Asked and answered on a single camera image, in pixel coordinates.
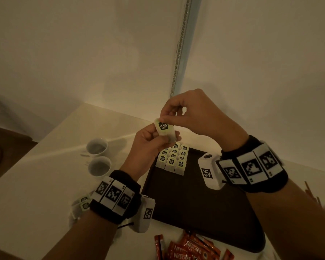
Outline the person's left hand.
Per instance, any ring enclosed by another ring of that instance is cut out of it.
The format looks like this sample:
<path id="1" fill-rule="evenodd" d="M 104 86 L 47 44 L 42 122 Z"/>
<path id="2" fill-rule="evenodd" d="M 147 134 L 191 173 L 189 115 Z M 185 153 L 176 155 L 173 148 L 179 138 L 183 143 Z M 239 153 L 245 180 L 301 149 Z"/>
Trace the person's left hand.
<path id="1" fill-rule="evenodd" d="M 153 123 L 138 131 L 134 137 L 131 150 L 120 167 L 121 171 L 127 173 L 136 182 L 146 173 L 156 156 L 162 151 L 151 150 L 153 135 L 158 135 Z"/>

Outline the person's right forearm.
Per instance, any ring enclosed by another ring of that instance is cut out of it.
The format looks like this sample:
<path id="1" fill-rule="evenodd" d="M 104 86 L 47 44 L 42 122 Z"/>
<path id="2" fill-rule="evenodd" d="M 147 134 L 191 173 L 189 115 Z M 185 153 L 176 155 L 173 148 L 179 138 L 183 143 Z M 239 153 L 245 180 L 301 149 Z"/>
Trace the person's right forearm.
<path id="1" fill-rule="evenodd" d="M 325 260 L 325 211 L 293 181 L 246 196 L 281 260 Z"/>

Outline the person's right hand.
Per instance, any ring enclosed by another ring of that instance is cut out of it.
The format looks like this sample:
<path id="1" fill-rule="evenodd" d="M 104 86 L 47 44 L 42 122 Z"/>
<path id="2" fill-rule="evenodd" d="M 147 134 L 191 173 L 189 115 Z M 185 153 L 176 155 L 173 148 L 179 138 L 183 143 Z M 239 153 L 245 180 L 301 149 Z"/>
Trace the person's right hand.
<path id="1" fill-rule="evenodd" d="M 238 149 L 249 138 L 248 133 L 219 109 L 202 89 L 170 98 L 161 110 L 160 117 L 164 115 L 185 115 L 185 128 L 210 137 L 225 152 Z"/>

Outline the black right wristband with markers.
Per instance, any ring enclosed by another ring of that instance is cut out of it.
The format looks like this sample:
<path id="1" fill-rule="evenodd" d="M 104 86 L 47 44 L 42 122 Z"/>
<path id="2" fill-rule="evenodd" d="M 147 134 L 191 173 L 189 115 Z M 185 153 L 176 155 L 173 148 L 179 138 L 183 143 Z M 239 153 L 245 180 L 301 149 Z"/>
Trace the black right wristband with markers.
<path id="1" fill-rule="evenodd" d="M 275 193 L 289 179 L 275 152 L 266 142 L 252 135 L 238 149 L 221 151 L 216 164 L 228 184 L 247 193 Z"/>

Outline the rows of tea bag sachets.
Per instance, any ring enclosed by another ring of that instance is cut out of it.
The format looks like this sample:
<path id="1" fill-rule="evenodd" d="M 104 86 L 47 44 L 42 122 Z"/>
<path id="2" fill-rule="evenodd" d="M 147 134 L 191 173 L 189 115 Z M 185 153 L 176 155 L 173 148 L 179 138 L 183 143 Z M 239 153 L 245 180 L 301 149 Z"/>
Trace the rows of tea bag sachets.
<path id="1" fill-rule="evenodd" d="M 160 151 L 155 166 L 183 176 L 186 169 L 189 149 L 189 145 L 176 142 L 172 147 Z"/>

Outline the metal corner strip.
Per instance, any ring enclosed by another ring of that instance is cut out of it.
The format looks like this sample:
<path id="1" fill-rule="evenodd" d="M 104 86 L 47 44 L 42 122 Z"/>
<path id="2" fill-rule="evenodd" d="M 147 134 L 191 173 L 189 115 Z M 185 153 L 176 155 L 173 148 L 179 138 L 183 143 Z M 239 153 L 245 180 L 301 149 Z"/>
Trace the metal corner strip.
<path id="1" fill-rule="evenodd" d="M 178 70 L 179 70 L 180 61 L 181 61 L 184 39 L 185 39 L 185 32 L 186 32 L 186 28 L 187 28 L 187 22 L 189 19 L 192 0 L 185 0 L 185 2 L 183 4 L 184 5 L 182 7 L 183 8 L 182 17 L 181 17 L 180 26 L 179 26 L 179 29 L 177 32 L 177 47 L 176 47 L 175 61 L 174 61 L 173 74 L 172 74 L 172 84 L 171 84 L 169 98 L 172 98 L 174 96 L 174 91 L 176 88 Z"/>

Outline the bundle of wooden stirrers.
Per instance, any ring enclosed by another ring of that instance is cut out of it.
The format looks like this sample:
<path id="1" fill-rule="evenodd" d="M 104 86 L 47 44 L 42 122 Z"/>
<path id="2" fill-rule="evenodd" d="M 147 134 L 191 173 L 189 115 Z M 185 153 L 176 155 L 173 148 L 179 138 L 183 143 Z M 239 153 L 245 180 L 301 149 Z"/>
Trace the bundle of wooden stirrers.
<path id="1" fill-rule="evenodd" d="M 315 201 L 321 208 L 323 208 L 323 210 L 325 211 L 325 204 L 322 203 L 322 201 L 320 200 L 320 198 L 318 196 L 314 196 L 307 181 L 304 181 L 305 184 L 305 190 L 304 192 L 313 200 Z"/>

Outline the person's left forearm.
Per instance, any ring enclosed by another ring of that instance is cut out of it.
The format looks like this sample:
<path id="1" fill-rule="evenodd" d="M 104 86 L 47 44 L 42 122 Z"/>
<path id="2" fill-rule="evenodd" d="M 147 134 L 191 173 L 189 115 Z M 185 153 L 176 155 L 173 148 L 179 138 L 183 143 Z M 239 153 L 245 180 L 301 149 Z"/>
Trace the person's left forearm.
<path id="1" fill-rule="evenodd" d="M 105 260 L 117 229 L 89 210 L 42 260 Z"/>

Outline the black left wristband with markers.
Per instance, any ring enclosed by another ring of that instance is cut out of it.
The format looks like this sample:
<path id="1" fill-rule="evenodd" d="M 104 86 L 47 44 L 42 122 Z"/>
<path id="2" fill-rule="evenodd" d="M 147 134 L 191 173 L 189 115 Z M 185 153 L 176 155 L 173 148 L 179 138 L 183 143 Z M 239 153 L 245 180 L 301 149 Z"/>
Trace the black left wristband with markers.
<path id="1" fill-rule="evenodd" d="M 90 210 L 105 220 L 121 224 L 141 205 L 141 186 L 129 174 L 115 170 L 105 176 L 91 196 Z"/>

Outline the black wristband with markers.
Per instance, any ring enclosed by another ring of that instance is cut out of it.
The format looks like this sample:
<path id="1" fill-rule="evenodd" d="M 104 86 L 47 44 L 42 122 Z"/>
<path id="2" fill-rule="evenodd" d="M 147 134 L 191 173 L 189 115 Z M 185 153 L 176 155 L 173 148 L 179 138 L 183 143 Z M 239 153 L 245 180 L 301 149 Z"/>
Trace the black wristband with markers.
<path id="1" fill-rule="evenodd" d="M 275 152 L 266 142 L 252 135 L 238 149 L 221 151 L 216 164 L 228 184 L 247 193 L 275 193 L 289 179 Z"/>
<path id="2" fill-rule="evenodd" d="M 129 174 L 115 170 L 105 176 L 91 196 L 90 210 L 105 220 L 121 224 L 141 205 L 141 186 Z"/>

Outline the white cup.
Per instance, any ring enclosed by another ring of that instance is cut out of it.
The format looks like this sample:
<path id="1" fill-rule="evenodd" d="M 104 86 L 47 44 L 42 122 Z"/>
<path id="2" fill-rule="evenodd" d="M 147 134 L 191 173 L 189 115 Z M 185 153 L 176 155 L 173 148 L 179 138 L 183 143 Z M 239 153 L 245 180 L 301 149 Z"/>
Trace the white cup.
<path id="1" fill-rule="evenodd" d="M 86 158 L 104 157 L 107 154 L 108 148 L 109 144 L 106 139 L 95 138 L 87 143 L 85 150 L 80 153 L 80 156 Z"/>
<path id="2" fill-rule="evenodd" d="M 112 169 L 112 162 L 108 157 L 95 157 L 88 164 L 88 173 L 93 177 L 103 177 Z"/>

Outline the pile of red coffee sticks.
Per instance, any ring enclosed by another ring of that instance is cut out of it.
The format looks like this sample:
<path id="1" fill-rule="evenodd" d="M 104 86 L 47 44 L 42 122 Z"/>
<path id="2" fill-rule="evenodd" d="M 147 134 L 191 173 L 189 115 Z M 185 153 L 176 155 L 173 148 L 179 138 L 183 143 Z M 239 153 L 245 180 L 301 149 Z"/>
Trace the pile of red coffee sticks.
<path id="1" fill-rule="evenodd" d="M 170 242 L 165 260 L 235 260 L 235 256 L 229 249 L 222 253 L 212 241 L 184 230 L 178 242 Z"/>

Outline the single red coffee sachet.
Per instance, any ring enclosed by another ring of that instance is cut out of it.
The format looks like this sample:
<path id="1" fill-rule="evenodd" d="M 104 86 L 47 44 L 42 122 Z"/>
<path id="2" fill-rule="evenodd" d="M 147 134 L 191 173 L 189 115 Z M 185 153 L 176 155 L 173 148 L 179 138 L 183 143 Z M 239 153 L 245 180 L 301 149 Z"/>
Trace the single red coffee sachet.
<path id="1" fill-rule="evenodd" d="M 156 248 L 156 260 L 166 260 L 166 245 L 162 234 L 154 237 Z"/>

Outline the dark brown tray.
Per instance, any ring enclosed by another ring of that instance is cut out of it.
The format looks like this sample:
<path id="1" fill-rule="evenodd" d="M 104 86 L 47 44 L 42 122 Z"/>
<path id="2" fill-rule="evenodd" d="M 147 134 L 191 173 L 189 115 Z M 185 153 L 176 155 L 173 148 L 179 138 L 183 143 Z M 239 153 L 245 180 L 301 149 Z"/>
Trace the dark brown tray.
<path id="1" fill-rule="evenodd" d="M 191 148 L 184 175 L 150 167 L 142 194 L 156 202 L 152 219 L 252 253 L 263 251 L 264 231 L 241 190 L 208 188 L 198 165 L 206 152 Z"/>

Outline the white tea bag packet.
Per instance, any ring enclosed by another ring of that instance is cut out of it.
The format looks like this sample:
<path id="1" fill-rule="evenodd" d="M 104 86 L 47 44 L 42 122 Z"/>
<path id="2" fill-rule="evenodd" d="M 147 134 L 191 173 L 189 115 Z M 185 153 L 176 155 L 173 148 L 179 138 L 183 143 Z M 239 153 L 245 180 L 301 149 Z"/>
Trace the white tea bag packet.
<path id="1" fill-rule="evenodd" d="M 167 123 L 160 122 L 159 119 L 154 120 L 154 125 L 156 127 L 156 131 L 160 136 L 167 136 L 169 139 L 169 143 L 176 142 L 177 136 L 174 130 L 173 125 L 169 125 Z"/>

